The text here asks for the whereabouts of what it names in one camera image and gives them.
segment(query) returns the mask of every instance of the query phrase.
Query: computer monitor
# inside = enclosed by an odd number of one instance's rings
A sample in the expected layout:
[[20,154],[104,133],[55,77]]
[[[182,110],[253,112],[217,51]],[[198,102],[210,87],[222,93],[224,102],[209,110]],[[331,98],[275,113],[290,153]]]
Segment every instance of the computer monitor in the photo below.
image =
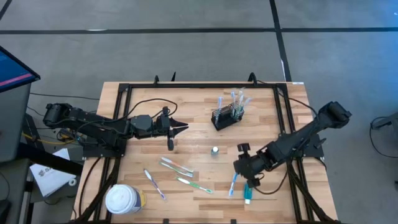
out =
[[40,75],[0,46],[0,93],[40,80]]

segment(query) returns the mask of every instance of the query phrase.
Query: white container lid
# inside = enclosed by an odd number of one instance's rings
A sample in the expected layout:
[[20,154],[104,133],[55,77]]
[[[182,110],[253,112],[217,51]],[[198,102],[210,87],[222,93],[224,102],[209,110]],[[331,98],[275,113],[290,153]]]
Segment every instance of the white container lid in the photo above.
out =
[[133,200],[133,189],[123,185],[116,184],[106,194],[105,205],[106,208],[113,214],[125,214],[131,211]]

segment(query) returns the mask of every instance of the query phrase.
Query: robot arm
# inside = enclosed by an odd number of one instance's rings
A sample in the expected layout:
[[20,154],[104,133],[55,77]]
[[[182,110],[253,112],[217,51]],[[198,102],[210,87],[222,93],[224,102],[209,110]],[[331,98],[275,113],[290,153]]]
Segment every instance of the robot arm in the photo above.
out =
[[67,103],[48,104],[46,109],[43,119],[46,126],[70,128],[96,139],[97,145],[113,150],[118,150],[130,138],[167,136],[168,149],[171,151],[174,148],[173,138],[188,128],[188,124],[169,118],[167,107],[163,108],[156,121],[153,121],[149,115],[133,116],[129,119],[109,119],[74,108]]
[[295,151],[300,150],[298,147],[303,146],[311,135],[326,128],[342,128],[348,123],[350,116],[351,113],[338,102],[330,102],[319,110],[318,116],[311,123],[294,133],[279,136],[276,141],[258,150],[255,156],[249,155],[248,143],[239,144],[238,151],[243,154],[234,161],[235,171],[248,180],[250,187],[257,187],[260,181],[254,177],[255,175],[263,170],[270,172],[286,162]]

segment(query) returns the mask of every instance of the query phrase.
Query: green toothbrush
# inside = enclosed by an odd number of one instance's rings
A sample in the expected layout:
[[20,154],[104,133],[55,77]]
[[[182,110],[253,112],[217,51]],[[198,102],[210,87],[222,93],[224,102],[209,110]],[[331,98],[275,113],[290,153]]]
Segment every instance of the green toothbrush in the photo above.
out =
[[183,178],[181,178],[181,177],[176,177],[176,179],[179,180],[179,181],[181,181],[181,182],[183,182],[184,184],[188,184],[188,185],[190,185],[190,186],[192,186],[192,187],[194,187],[194,188],[204,190],[205,192],[207,192],[207,193],[209,193],[209,194],[212,194],[212,193],[213,193],[212,190],[206,189],[206,188],[204,188],[204,187],[200,187],[199,185],[197,185],[197,184],[195,184],[195,183],[193,183],[193,182],[190,182],[189,180],[185,180],[185,179],[183,179]]

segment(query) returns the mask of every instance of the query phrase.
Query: wooden tabletop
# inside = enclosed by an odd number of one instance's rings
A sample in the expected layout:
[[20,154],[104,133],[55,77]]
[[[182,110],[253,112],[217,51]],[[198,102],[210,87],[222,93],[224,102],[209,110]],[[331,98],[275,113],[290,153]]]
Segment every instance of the wooden tabletop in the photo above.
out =
[[[104,83],[97,113],[113,117],[118,82]],[[307,93],[302,83],[288,83],[289,96],[308,103]],[[279,125],[275,109],[274,94],[267,88],[247,88],[245,95],[253,97],[251,104],[245,108],[243,120],[221,131],[216,131],[210,121],[211,112],[217,107],[217,98],[224,96],[223,106],[231,103],[231,88],[137,88],[133,89],[130,107],[137,102],[150,98],[165,98],[178,104],[177,112],[172,116],[177,121],[189,124],[189,128],[175,139],[174,151],[167,150],[165,137],[153,139],[130,139],[126,155],[121,160],[118,183],[127,184],[145,192],[147,204],[139,213],[130,215],[113,215],[112,223],[162,223],[169,218],[170,223],[295,223],[292,196],[289,180],[273,195],[262,195],[253,190],[250,205],[244,204],[243,186],[245,179],[238,177],[232,198],[228,190],[234,174],[233,161],[238,158],[236,145],[248,142],[251,154],[268,142],[275,140],[279,134]],[[311,111],[294,102],[290,102],[296,128],[299,129],[311,122]],[[131,116],[139,114],[156,114],[163,106],[171,110],[174,106],[164,101],[151,101],[139,105]],[[217,146],[220,152],[212,156],[210,150]],[[167,157],[183,166],[192,168],[194,177],[190,179],[199,185],[214,190],[208,194],[175,180],[177,173],[158,164],[160,157]],[[86,179],[88,170],[95,158],[85,162],[81,179]],[[304,159],[308,188],[321,208],[332,218],[337,218],[331,196],[325,168],[315,159]],[[103,159],[99,161],[88,179],[83,196],[84,210],[98,192],[103,168]],[[143,173],[147,169],[165,193],[163,201],[150,180]],[[272,172],[264,171],[260,190],[272,191],[277,188],[286,172],[282,165]],[[80,182],[75,202],[78,201],[83,181]],[[299,192],[303,218],[306,218],[303,198]],[[106,213],[104,203],[101,217]]]

